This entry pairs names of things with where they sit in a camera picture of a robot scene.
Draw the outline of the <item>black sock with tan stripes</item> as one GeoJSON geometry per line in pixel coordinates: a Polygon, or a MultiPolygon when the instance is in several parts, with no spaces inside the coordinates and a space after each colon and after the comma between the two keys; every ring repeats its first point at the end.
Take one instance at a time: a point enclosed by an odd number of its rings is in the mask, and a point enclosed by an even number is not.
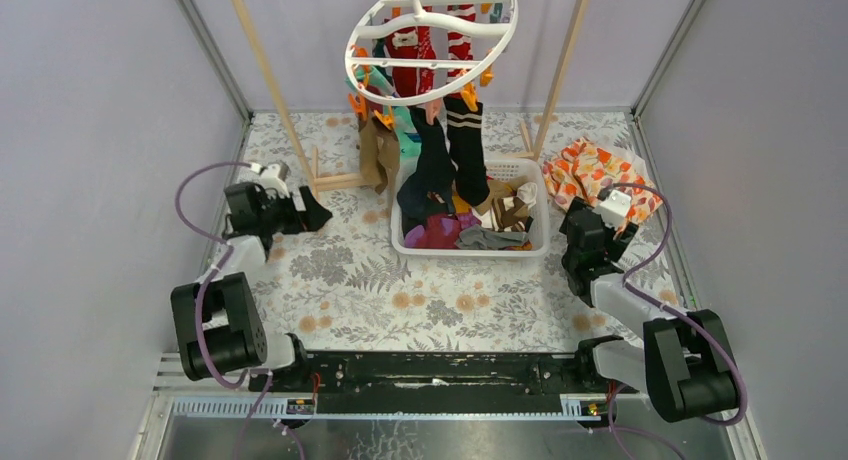
{"type": "Polygon", "coordinates": [[[473,111],[464,100],[446,97],[444,106],[457,193],[469,205],[480,206],[490,194],[482,146],[483,105],[477,103],[473,111]]]}

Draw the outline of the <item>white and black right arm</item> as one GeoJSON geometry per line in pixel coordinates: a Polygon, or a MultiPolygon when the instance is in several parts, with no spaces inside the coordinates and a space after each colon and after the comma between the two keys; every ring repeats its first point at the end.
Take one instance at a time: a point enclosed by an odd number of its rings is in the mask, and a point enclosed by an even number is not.
{"type": "Polygon", "coordinates": [[[613,192],[595,207],[577,198],[560,231],[567,237],[561,263],[572,294],[614,317],[642,343],[620,336],[580,342],[575,382],[597,392],[617,381],[648,396],[667,422],[734,410],[743,414],[747,392],[720,317],[713,311],[678,310],[629,282],[617,266],[637,226],[624,223],[628,197],[613,192]]]}

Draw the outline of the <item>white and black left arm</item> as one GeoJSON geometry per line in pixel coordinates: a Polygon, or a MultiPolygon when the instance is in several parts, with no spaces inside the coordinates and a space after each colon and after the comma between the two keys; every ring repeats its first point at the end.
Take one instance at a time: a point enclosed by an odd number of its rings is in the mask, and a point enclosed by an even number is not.
{"type": "Polygon", "coordinates": [[[272,378],[285,390],[299,390],[311,367],[296,355],[290,334],[281,347],[269,345],[251,275],[270,259],[277,236],[316,232],[333,214],[307,186],[292,194],[241,182],[227,187],[224,196],[229,207],[224,252],[197,281],[175,287],[170,296],[183,371],[192,381],[210,378],[234,389],[251,370],[266,374],[263,365],[273,352],[272,378]]]}

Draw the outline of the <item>dark navy sock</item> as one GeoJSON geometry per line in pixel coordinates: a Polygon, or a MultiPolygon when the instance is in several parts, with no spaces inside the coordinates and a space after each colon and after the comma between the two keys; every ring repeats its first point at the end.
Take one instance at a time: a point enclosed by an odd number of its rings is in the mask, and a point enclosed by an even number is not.
{"type": "Polygon", "coordinates": [[[436,214],[455,214],[453,182],[456,175],[446,146],[445,131],[438,119],[427,121],[420,107],[409,109],[414,128],[421,139],[421,151],[415,171],[397,193],[403,235],[436,214]]]}

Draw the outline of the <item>white round clip hanger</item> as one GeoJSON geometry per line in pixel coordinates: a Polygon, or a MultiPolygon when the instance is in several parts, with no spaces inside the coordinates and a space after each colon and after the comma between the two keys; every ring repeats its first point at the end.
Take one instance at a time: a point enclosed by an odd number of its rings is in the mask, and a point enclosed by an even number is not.
{"type": "Polygon", "coordinates": [[[477,90],[517,28],[518,0],[378,0],[344,53],[355,109],[431,107],[456,97],[477,111],[477,90]]]}

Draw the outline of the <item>brown ribbed sock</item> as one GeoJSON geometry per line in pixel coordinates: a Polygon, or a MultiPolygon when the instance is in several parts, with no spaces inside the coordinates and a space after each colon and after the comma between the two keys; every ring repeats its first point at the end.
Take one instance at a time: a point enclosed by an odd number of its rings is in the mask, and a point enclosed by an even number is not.
{"type": "Polygon", "coordinates": [[[360,120],[359,172],[377,194],[395,190],[394,182],[400,163],[400,143],[394,131],[375,116],[360,120]]]}

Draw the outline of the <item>green and blue sock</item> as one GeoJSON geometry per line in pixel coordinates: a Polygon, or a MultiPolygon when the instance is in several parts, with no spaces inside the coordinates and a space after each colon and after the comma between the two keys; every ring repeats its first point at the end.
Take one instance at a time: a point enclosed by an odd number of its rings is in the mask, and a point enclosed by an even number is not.
{"type": "Polygon", "coordinates": [[[400,97],[395,89],[392,67],[423,68],[413,59],[390,58],[384,39],[355,39],[347,45],[354,62],[348,65],[351,90],[349,100],[357,115],[375,114],[387,128],[394,131],[400,142],[403,158],[415,158],[421,151],[421,139],[413,126],[409,109],[420,104],[419,96],[400,97]]]}

